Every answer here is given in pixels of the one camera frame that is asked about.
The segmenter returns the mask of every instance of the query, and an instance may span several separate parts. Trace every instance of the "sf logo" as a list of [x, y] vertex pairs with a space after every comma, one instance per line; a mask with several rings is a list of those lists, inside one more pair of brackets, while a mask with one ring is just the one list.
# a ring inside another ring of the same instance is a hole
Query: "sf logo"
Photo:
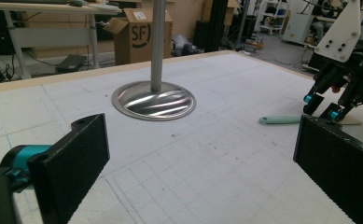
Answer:
[[132, 27], [132, 46], [135, 49], [143, 48], [151, 38], [151, 25], [140, 25]]

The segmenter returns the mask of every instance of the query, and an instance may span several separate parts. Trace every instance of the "gray floor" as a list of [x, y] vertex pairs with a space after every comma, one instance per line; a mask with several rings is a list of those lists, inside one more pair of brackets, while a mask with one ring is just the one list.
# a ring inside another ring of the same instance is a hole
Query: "gray floor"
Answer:
[[[284, 68], [302, 73], [306, 76], [312, 76], [314, 71], [305, 71], [302, 69], [302, 64], [307, 63], [313, 52], [304, 46], [285, 43], [282, 41], [282, 36], [279, 34], [268, 35], [265, 33], [257, 34], [258, 39], [263, 41], [263, 48], [257, 49], [251, 46], [245, 49], [246, 54], [251, 57], [273, 63]], [[56, 75], [56, 65], [59, 64], [64, 57], [49, 58], [38, 60], [34, 57], [30, 50], [24, 52], [24, 59], [27, 63], [28, 69], [33, 77], [46, 77]], [[90, 62], [85, 63], [79, 71], [92, 69], [91, 57]], [[112, 66], [115, 63], [114, 52], [102, 53], [99, 58], [102, 67]], [[4, 76], [8, 74], [10, 80], [20, 79], [18, 73], [20, 69], [16, 58], [11, 56], [0, 56], [0, 71]]]

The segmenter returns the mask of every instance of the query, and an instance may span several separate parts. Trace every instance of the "desk leg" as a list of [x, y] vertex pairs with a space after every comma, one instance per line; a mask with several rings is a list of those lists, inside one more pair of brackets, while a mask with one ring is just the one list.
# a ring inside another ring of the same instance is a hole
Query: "desk leg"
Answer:
[[19, 67], [21, 68], [20, 77], [21, 77], [21, 79], [32, 78], [29, 70], [27, 69], [26, 63], [24, 61], [23, 53], [21, 52], [21, 48], [19, 47], [18, 40], [15, 36], [14, 32], [15, 32], [16, 27], [13, 25], [13, 20], [10, 16], [10, 13], [9, 13], [9, 11], [5, 10], [4, 14], [6, 15], [7, 28], [9, 30], [10, 38], [12, 39], [13, 48], [15, 49], [15, 54], [16, 54], [16, 57], [18, 58]]
[[99, 52], [97, 49], [96, 19], [94, 19], [94, 14], [89, 14], [89, 17], [91, 21], [91, 48], [93, 49], [93, 66], [94, 68], [100, 68]]

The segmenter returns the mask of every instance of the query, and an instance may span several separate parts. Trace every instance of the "cardboard box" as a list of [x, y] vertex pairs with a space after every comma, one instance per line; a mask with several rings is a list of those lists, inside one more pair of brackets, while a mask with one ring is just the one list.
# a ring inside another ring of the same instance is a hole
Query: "cardboard box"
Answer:
[[[203, 21], [210, 21], [212, 5], [213, 5], [213, 0], [204, 1], [204, 8], [203, 8], [203, 14], [202, 14]], [[227, 7], [227, 12], [225, 14], [224, 25], [231, 25], [234, 9], [238, 8], [238, 7], [240, 7], [240, 5], [236, 0], [228, 1], [228, 7]]]
[[[152, 9], [124, 8], [126, 18], [112, 18], [105, 30], [114, 35], [116, 65], [151, 61]], [[163, 58], [171, 57], [173, 20], [166, 12]]]

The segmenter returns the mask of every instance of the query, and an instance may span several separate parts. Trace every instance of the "table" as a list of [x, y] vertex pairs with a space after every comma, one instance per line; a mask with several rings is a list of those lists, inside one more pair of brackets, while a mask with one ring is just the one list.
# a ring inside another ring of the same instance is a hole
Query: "table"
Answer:
[[[93, 51], [93, 66], [99, 68], [96, 22], [94, 14], [116, 15], [121, 10], [102, 10], [96, 7], [70, 7], [68, 5], [49, 4], [19, 4], [0, 3], [0, 10], [3, 10], [7, 19], [7, 28], [21, 67], [21, 78], [31, 78], [31, 75], [24, 62], [21, 48], [31, 47], [59, 47], [69, 45], [91, 44]], [[74, 29], [49, 29], [49, 28], [16, 28], [9, 11], [39, 11], [55, 13], [85, 13], [89, 15], [89, 28]]]
[[[148, 80], [149, 66], [1, 83], [0, 160], [105, 113], [111, 159], [70, 223], [353, 223], [292, 160], [299, 125], [258, 123], [301, 115], [311, 78], [233, 51], [166, 59], [163, 81], [191, 91], [195, 110], [161, 122], [119, 113], [112, 93]], [[337, 97], [326, 94], [323, 107]], [[363, 106], [350, 116], [363, 121]], [[363, 124], [344, 130], [363, 141]], [[34, 193], [15, 198], [24, 223], [40, 223]]]

